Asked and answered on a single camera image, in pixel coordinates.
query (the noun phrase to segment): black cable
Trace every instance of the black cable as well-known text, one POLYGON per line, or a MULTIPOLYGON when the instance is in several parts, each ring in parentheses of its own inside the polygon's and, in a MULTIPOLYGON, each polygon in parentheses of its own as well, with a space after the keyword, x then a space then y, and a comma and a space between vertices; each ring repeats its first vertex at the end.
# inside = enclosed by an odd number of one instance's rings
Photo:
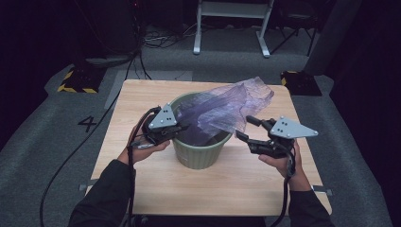
POLYGON ((288 202, 288 181, 289 181, 289 179, 291 179, 291 177, 289 177, 289 176, 286 176, 286 178, 284 179, 284 196, 283 196, 283 206, 281 208, 281 214, 278 217, 278 219, 270 227, 277 226, 283 220, 284 215, 286 214, 287 202, 288 202))
POLYGON ((157 108, 152 108, 148 110, 139 120, 138 124, 136 125, 135 131, 133 132, 132 138, 129 141, 129 145, 127 146, 128 150, 128 162, 129 162, 129 168, 130 168, 130 201, 129 201, 129 217, 128 217, 128 224, 131 227, 132 222, 131 222, 131 215, 132 215, 132 210, 133 210, 133 199, 134 199, 134 187, 133 187, 133 147, 137 147, 138 145, 135 144, 135 138, 137 137, 137 134, 139 132, 139 129, 142 127, 144 124, 146 118, 148 115, 152 112, 155 112, 155 110, 158 110, 157 108))
MULTIPOLYGON (((127 68, 127 73, 126 73, 126 77, 125 79, 127 79, 128 77, 128 73, 130 71, 130 67, 132 64, 132 61, 130 62, 130 64, 128 65, 127 68)), ((96 131, 96 129, 99 127, 99 125, 102 123, 102 121, 104 120, 104 118, 106 117, 107 113, 112 109, 112 106, 114 105, 114 103, 117 101, 118 97, 120 96, 120 92, 121 90, 118 92, 117 96, 115 96, 112 104, 110 104, 109 108, 106 110, 106 112, 101 116, 100 120, 97 122, 97 124, 95 125, 94 129, 85 137, 85 139, 83 139, 83 141, 71 152, 70 155, 68 155, 68 157, 64 160, 64 162, 62 162, 61 166, 57 169, 57 171, 55 172, 55 174, 53 175, 53 177, 51 178, 50 182, 47 184, 46 189, 44 190, 44 193, 42 195, 42 199, 41 199, 41 205, 39 208, 39 219, 40 219, 40 223, 41 223, 41 227, 44 227, 44 200, 46 198, 47 192, 50 189, 51 184, 54 182, 54 180, 56 179, 56 177, 59 175, 60 171, 62 170, 62 168, 65 166, 65 164, 74 156, 74 154, 85 144, 85 142, 92 136, 92 134, 96 131)))
POLYGON ((283 206, 281 208, 281 214, 270 227, 277 226, 283 220, 284 215, 286 214, 287 202, 288 202, 288 182, 291 179, 291 177, 295 174, 295 165, 296 165, 296 163, 295 163, 295 154, 296 153, 291 152, 293 149, 294 149, 294 146, 292 146, 291 149, 287 152, 288 161, 289 161, 290 166, 288 166, 287 176, 284 179, 284 190, 283 190, 284 195, 283 195, 283 206))
POLYGON ((147 70, 145 69, 144 61, 142 60, 142 51, 139 51, 139 59, 141 60, 141 65, 142 69, 144 70, 145 78, 148 77, 150 80, 152 80, 150 75, 147 73, 147 70))

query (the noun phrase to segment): chair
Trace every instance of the chair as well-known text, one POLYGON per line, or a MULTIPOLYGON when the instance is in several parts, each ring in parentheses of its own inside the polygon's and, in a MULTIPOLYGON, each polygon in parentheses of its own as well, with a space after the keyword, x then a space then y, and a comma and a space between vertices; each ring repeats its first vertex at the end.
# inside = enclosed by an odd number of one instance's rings
POLYGON ((217 2, 208 0, 199 0, 197 13, 197 33, 195 36, 194 51, 198 55, 201 52, 201 17, 202 16, 222 16, 222 17, 241 17, 241 18, 258 18, 263 19, 260 31, 256 31, 257 40, 259 41, 262 54, 265 58, 270 56, 268 47, 266 46, 264 35, 268 20, 270 18, 271 9, 274 0, 263 1, 263 4, 238 3, 242 1, 225 1, 217 2))
POLYGON ((328 18, 328 15, 333 8, 335 0, 324 0, 322 4, 317 4, 317 1, 306 0, 279 0, 276 2, 277 18, 275 18, 275 26, 278 26, 283 33, 284 27, 290 27, 294 31, 285 37, 270 53, 273 54, 293 35, 298 35, 300 29, 304 29, 306 34, 311 39, 307 56, 309 57, 315 40, 316 32, 322 29, 328 18), (308 30, 313 29, 313 34, 310 36, 308 30))

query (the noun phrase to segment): wooden table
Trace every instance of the wooden table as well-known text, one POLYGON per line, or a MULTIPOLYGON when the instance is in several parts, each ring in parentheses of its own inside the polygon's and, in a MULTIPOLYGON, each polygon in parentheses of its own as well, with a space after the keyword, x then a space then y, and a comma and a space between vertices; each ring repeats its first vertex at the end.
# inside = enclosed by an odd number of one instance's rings
MULTIPOLYGON (((132 127, 150 108, 164 106, 188 92, 206 91, 225 83, 164 80, 126 80, 115 106, 92 179, 98 179, 107 164, 126 146, 132 127)), ((270 106, 256 117, 277 119, 284 115, 299 121, 288 90, 272 85, 270 106)), ((248 125, 252 139, 268 140, 262 127, 248 125)), ((313 185, 321 178, 304 138, 298 139, 305 173, 313 185)), ((218 160, 203 170, 190 169, 177 160, 172 145, 135 164, 135 214, 200 216, 277 216, 281 212, 283 178, 277 170, 257 159, 248 146, 234 136, 218 160)), ((325 193, 317 193, 331 214, 325 193)))

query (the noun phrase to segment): plastic bag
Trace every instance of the plastic bag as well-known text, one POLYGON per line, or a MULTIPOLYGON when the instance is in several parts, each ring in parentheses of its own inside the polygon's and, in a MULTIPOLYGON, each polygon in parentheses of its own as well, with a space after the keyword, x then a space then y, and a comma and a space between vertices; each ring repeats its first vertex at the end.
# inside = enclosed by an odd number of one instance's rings
POLYGON ((177 120, 190 124, 180 134, 180 140, 203 146, 221 131, 245 131, 245 117, 266 108, 273 96, 274 92, 259 77, 198 93, 177 109, 177 120))

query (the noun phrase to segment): black curtain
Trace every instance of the black curtain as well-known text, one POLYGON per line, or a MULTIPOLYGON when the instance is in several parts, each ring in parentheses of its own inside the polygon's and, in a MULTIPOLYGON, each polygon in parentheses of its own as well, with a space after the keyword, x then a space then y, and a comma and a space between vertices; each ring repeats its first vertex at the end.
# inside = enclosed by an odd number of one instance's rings
POLYGON ((330 96, 382 188, 393 226, 401 226, 400 11, 400 1, 363 1, 324 70, 334 80, 330 96))

